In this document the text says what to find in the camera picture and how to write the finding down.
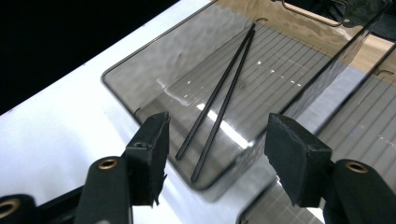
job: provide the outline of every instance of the white surface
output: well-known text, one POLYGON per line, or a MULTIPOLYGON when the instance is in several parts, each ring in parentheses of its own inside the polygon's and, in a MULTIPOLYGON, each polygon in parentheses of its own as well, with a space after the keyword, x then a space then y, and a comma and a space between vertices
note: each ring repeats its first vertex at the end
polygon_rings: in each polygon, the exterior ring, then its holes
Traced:
MULTIPOLYGON (((120 155, 138 129, 100 80, 111 65, 201 8, 182 0, 117 44, 0 117, 0 197, 30 194, 42 204, 81 186, 88 167, 120 155)), ((135 223, 178 223, 166 201, 134 209, 135 223)))

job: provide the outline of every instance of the chopstick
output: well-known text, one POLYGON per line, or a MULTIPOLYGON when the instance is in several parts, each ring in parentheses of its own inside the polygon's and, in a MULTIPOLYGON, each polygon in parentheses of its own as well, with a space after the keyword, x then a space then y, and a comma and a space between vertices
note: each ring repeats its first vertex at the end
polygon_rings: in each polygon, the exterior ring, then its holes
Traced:
POLYGON ((192 125, 192 128, 191 128, 189 134, 187 135, 186 139, 184 140, 183 144, 181 145, 180 149, 178 150, 178 152, 177 152, 177 154, 175 156, 177 161, 180 161, 183 158, 187 148, 190 145, 190 142, 191 142, 192 138, 195 136, 198 128, 201 126, 201 123, 204 121, 205 117, 207 116, 207 113, 209 112, 210 106, 212 106, 213 102, 215 101, 216 96, 218 95, 219 90, 220 90, 221 86, 223 85, 226 77, 230 74, 231 69, 233 68, 233 65, 235 64, 239 54, 241 53, 241 51, 244 48, 245 44, 248 42, 250 34, 253 32, 253 28, 255 27, 255 25, 256 24, 254 24, 254 23, 251 25, 250 29, 247 32, 247 35, 245 36, 244 40, 241 43, 241 46, 239 46, 239 48, 236 51, 235 55, 233 56, 230 64, 228 65, 227 69, 225 70, 224 74, 222 75, 218 85, 213 90, 212 94, 210 95, 209 99, 207 100, 204 109, 202 110, 202 112, 198 116, 198 119, 192 125))
POLYGON ((209 152, 209 149, 212 146, 213 140, 216 137, 216 133, 219 130, 220 124, 221 124, 222 119, 224 117, 225 110, 227 109, 227 105, 230 102, 231 96, 233 95, 233 89, 235 88, 236 81, 238 80, 239 75, 241 74, 242 67, 243 67, 243 65, 245 63, 245 59, 248 56, 248 50, 250 48, 250 45, 251 45, 251 42, 253 40, 254 34, 255 34, 255 30, 250 30, 249 33, 247 34, 248 35, 247 47, 245 48, 244 54, 242 55, 241 62, 239 63, 238 68, 237 68, 236 73, 235 73, 235 76, 233 77, 233 82, 231 83, 230 89, 228 89, 227 95, 224 98, 224 102, 223 102, 223 104, 221 106, 221 109, 220 109, 220 112, 218 114, 218 117, 216 118, 215 124, 213 125, 212 131, 210 132, 210 135, 207 138, 207 141, 206 141, 206 144, 204 146, 204 149, 203 149, 203 151, 201 153, 201 156, 200 156, 200 158, 199 158, 199 160, 198 160, 198 162, 197 162, 197 164, 195 166, 194 172, 192 173, 191 183, 195 183, 198 180, 198 178, 199 178, 199 175, 201 173, 202 167, 204 166, 204 163, 205 163, 205 159, 206 159, 207 153, 209 152))

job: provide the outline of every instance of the clear plastic container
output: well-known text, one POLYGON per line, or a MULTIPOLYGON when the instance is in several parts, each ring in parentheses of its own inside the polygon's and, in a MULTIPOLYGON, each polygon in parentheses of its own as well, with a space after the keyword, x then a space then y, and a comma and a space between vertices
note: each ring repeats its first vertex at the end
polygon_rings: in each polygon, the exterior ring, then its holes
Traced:
POLYGON ((214 1, 109 68, 103 81, 140 122, 170 112, 169 161, 193 189, 217 186, 216 196, 263 153, 268 114, 302 113, 352 60, 387 4, 351 1, 337 25, 280 1, 214 1), (201 176, 192 184, 237 64, 184 159, 175 155, 253 22, 257 32, 241 76, 201 176))
MULTIPOLYGON (((374 167, 396 191, 396 45, 318 130, 332 161, 374 167)), ((279 182, 264 189, 239 215, 239 224, 324 223, 322 210, 291 204, 279 182)))
POLYGON ((396 45, 317 133, 332 160, 364 162, 396 192, 396 45))

